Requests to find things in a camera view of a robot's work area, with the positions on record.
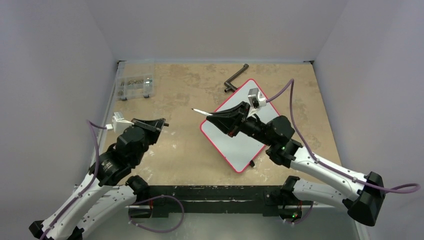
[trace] white wall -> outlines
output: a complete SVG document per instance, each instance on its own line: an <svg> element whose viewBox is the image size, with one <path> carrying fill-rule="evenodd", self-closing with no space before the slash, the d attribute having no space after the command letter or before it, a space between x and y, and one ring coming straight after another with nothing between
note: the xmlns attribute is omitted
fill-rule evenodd
<svg viewBox="0 0 424 240"><path fill-rule="evenodd" d="M26 240L87 171L116 62L82 0L0 6L0 238Z"/></svg>
<svg viewBox="0 0 424 240"><path fill-rule="evenodd" d="M350 0L315 72L344 166L424 184L424 1ZM424 191L388 194L371 239L422 239Z"/></svg>
<svg viewBox="0 0 424 240"><path fill-rule="evenodd" d="M86 0L119 60L309 61L347 0Z"/></svg>

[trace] beige table surface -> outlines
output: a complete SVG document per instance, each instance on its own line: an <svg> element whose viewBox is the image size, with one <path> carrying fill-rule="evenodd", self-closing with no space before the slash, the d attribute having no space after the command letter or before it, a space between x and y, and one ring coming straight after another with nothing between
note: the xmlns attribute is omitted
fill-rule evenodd
<svg viewBox="0 0 424 240"><path fill-rule="evenodd" d="M231 95L224 93L224 81L242 66L242 63L157 63L154 73L155 96L118 100L113 111L122 112L127 120L165 118L169 123L157 144L150 146L131 175L140 175L150 185L282 185L289 175L320 182L305 173L274 164L265 150L254 160L255 167L249 166L244 172L237 173L201 133L200 124L205 117L191 108L213 112ZM293 111L297 127L315 153L340 164L312 65L249 66L232 83L238 87L253 78L269 98L280 91L288 80L295 79ZM138 74L140 65L127 63L122 75ZM281 115L290 118L288 90L272 103ZM114 132L107 133L104 151L116 141L116 137ZM297 133L293 138L300 141Z"/></svg>

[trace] purple cable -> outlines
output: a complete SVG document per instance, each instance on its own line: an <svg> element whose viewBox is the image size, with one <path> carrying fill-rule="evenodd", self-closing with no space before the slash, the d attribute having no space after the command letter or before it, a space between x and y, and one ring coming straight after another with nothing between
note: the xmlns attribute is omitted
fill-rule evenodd
<svg viewBox="0 0 424 240"><path fill-rule="evenodd" d="M98 125L92 123L89 120L87 120L87 124L88 124L88 127L90 128L91 137L94 140L94 144L95 144L95 148L94 148L95 149L95 167L94 167L94 174L93 174L91 181L89 182L89 184L86 187L84 187L84 189L82 189L78 193L79 197L81 197L90 188L90 186L93 184L94 180L97 177L97 173L99 172L99 164L100 164L99 144L97 142L96 133L95 133L93 127L96 127L98 129L106 129L106 127L98 126ZM49 228L47 228L43 232L43 234L41 235L39 240L45 239L46 235L50 232L50 229L52 229L52 227L58 222L59 218L62 217L62 215L66 212L66 210L68 210L72 206L72 204L74 204L77 201L77 199L78 199L78 197L72 198L72 200L69 201L68 204L66 204L66 206L62 208L62 210L60 210L60 212L56 215L56 217L53 219L53 221L51 221Z"/></svg>
<svg viewBox="0 0 424 240"><path fill-rule="evenodd" d="M311 214L311 212L312 212L312 207L314 206L314 202L312 202L311 204L310 204L310 207L309 207L309 209L307 210L307 212L305 213L305 216L303 216L301 219L299 219L298 221L295 221L294 222L294 224L296 225L296 224L300 224L301 222L303 222L308 216L309 216L309 214Z"/></svg>
<svg viewBox="0 0 424 240"><path fill-rule="evenodd" d="M155 197L152 197L152 198L149 198L149 199L143 200L143 201L135 202L133 205L140 205L140 204L147 203L147 202L149 202L149 201L153 201L153 200L155 200L155 199L161 199L161 198L169 198L169 199L173 199L173 200L175 200L175 201L178 203L178 205L181 207L181 219L179 220L179 222L178 222L178 223L177 223L174 227L172 227L172 228L170 228L170 229L166 229L166 230L156 230L156 229L148 228L148 227L146 227L146 226L143 226L143 225L140 225L140 224L138 224L138 223L134 222L134 221L131 219L131 216L130 216L130 215L128 215L129 223L131 223L131 224L133 224L134 226L139 227L139 228L141 228L141 229L144 229L144 230L147 230L147 231L150 231L150 232L153 232L153 233L159 233L159 234L169 233L169 232L172 232L172 231L174 231L175 229L177 229L177 228L178 228L178 227L179 227L179 226L183 223L183 220L184 220L184 207L183 207L183 204L182 204L182 203L181 203L178 199L176 199L175 197L173 197L173 196L168 196L168 195L155 196Z"/></svg>
<svg viewBox="0 0 424 240"><path fill-rule="evenodd" d="M269 103L272 100L276 99L278 96L280 96L289 87L289 85L291 85L291 88L290 88L290 103L289 103L291 123L293 124L293 127L296 130L297 134L299 135L300 139L304 143L305 148L307 149L309 155L312 157L312 159L314 161L318 162L323 167L354 181L353 176L317 160L317 157L312 152L311 147L308 145L305 138L302 136L301 132L299 131L298 127L296 126L295 119L293 117L293 89L295 87L295 80L293 78L290 79L290 81L288 81L288 83L284 86L284 88L279 93L277 93L275 96L268 99L266 102ZM386 193L395 193L395 194L411 194L411 193L414 193L414 192L421 189L421 186L418 183L408 183L408 184L395 186L395 187L392 187L392 188L385 188L385 187L377 186L377 185L368 183L366 181L358 180L358 179L356 180L356 182L363 184L365 186L380 190L380 191L385 191ZM406 189L406 190L399 190L399 189L403 189L403 188L407 188L407 187L414 187L414 188L410 188L410 189Z"/></svg>

